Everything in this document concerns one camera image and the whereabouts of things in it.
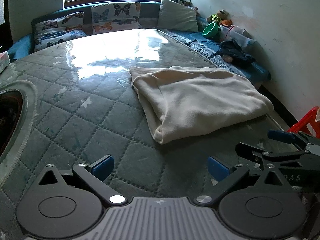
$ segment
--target cushion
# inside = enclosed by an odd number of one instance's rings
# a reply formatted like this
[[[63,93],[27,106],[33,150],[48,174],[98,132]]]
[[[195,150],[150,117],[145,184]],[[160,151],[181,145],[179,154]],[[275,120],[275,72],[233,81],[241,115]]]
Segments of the cushion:
[[[93,34],[142,28],[138,2],[105,3],[92,6]]]
[[[198,32],[196,11],[171,0],[161,0],[158,28]]]
[[[35,25],[35,52],[47,47],[87,36],[83,28],[83,12],[40,22]]]

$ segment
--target folded beige garment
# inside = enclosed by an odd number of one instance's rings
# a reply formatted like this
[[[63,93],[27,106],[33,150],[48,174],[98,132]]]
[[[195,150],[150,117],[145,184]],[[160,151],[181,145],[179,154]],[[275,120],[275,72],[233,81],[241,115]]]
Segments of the folded beige garment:
[[[244,77],[217,68],[131,67],[152,137],[160,144],[204,135],[273,109]]]

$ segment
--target blue gripper pad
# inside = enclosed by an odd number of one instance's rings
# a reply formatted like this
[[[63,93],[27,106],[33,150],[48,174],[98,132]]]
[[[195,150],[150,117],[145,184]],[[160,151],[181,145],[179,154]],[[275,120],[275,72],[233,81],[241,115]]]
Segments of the blue gripper pad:
[[[224,178],[231,174],[228,167],[218,162],[216,159],[209,157],[207,162],[208,172],[212,177],[218,182],[222,181]]]
[[[112,172],[115,166],[113,157],[106,155],[88,167],[88,171],[101,181],[104,181]]]
[[[268,138],[288,144],[296,142],[296,137],[293,134],[284,131],[269,130]]]

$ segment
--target red chair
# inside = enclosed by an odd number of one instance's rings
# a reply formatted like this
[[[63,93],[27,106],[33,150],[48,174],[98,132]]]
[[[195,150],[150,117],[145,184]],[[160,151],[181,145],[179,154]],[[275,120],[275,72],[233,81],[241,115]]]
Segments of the red chair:
[[[319,106],[313,107],[299,122],[294,124],[288,132],[297,133],[298,131],[302,131],[312,135],[307,127],[307,124],[310,124],[316,132],[316,137],[320,138],[320,122],[316,122],[316,115],[318,111]]]

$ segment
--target green plastic basket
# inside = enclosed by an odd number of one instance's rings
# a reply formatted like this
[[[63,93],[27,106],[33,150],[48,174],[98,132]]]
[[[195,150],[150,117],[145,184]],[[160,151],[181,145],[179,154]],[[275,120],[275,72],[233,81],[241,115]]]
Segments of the green plastic basket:
[[[219,26],[216,23],[212,22],[208,24],[206,28],[204,28],[202,35],[207,39],[213,38],[217,34],[218,29]]]

